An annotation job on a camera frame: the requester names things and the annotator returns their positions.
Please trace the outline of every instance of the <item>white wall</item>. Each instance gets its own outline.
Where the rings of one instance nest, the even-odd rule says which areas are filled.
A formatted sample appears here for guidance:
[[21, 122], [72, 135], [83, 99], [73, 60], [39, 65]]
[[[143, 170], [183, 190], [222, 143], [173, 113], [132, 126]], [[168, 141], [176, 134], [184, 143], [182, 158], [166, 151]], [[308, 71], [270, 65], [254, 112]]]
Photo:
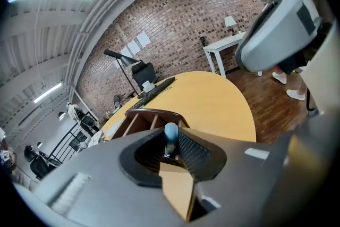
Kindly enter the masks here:
[[[59, 121], [58, 113], [65, 112], [65, 117]], [[24, 158], [23, 151], [26, 145], [32, 145], [35, 150], [41, 150], [49, 155], [64, 135], [72, 128], [75, 122], [69, 117], [66, 103], [63, 103], [45, 117], [38, 126], [26, 137], [25, 141], [15, 149], [17, 152], [17, 166], [31, 179], [37, 181], [36, 176], [30, 169], [30, 163]]]

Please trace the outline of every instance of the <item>curved desk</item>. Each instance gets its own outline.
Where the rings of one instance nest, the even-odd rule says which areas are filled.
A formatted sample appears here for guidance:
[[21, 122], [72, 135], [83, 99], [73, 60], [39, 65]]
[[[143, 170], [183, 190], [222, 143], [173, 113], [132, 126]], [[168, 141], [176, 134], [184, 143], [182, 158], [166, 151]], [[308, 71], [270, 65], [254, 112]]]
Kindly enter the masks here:
[[[186, 72], [145, 108], [181, 114], [191, 129], [237, 140], [256, 142], [255, 124], [242, 93], [229, 80], [210, 72]], [[103, 126], [104, 133], [134, 105], [136, 97], [121, 107]]]

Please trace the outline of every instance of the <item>white side table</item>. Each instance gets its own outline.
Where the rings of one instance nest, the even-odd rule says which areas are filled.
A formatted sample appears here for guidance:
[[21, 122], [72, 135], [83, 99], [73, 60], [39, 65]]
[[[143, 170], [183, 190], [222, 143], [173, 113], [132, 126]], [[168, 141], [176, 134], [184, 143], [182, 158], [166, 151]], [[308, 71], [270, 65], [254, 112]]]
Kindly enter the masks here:
[[[207, 45], [203, 48], [204, 53], [206, 54], [206, 57], [208, 59], [212, 73], [216, 73], [214, 63], [213, 63], [213, 61], [211, 59], [211, 55], [210, 55], [211, 53], [214, 53], [215, 56], [216, 56], [216, 60], [217, 60], [217, 64], [218, 64], [218, 68], [219, 68], [219, 71], [221, 73], [221, 76], [226, 78], [226, 75], [225, 75], [225, 72], [224, 72], [224, 67], [223, 67], [223, 62], [222, 62], [221, 55], [220, 55], [219, 52], [226, 49], [226, 48], [229, 48], [231, 46], [237, 45], [240, 41], [242, 41], [244, 35], [245, 35], [245, 32], [241, 32], [241, 33], [238, 33], [234, 36], [228, 36], [226, 38], [223, 38], [222, 40], [214, 42], [214, 43]], [[262, 71], [259, 71], [257, 73], [257, 75], [259, 77], [262, 76]]]

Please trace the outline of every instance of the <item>metal railing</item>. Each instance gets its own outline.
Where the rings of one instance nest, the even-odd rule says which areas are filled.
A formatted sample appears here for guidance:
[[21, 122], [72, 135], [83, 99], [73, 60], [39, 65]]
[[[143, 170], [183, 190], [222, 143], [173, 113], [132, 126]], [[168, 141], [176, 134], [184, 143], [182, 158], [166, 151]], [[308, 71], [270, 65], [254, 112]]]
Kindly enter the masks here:
[[[91, 117], [93, 120], [96, 120], [90, 112], [87, 112], [85, 115]], [[71, 157], [78, 151], [80, 142], [83, 142], [87, 139], [79, 129], [79, 125], [76, 123], [59, 141], [59, 143], [55, 146], [52, 152], [49, 154], [51, 159], [58, 161], [59, 163], [63, 163], [71, 159]]]

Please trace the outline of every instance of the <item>wooden floor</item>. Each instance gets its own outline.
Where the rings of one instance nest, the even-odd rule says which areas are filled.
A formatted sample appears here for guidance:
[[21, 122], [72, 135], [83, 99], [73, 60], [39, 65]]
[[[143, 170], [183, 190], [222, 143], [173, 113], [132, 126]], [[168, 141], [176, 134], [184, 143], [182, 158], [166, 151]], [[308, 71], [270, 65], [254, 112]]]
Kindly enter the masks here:
[[288, 76], [286, 85], [265, 71], [262, 77], [237, 70], [227, 75], [246, 98], [253, 114], [257, 142], [272, 143], [283, 132], [300, 124], [308, 113], [306, 102], [288, 97], [287, 89], [297, 89], [300, 76]]

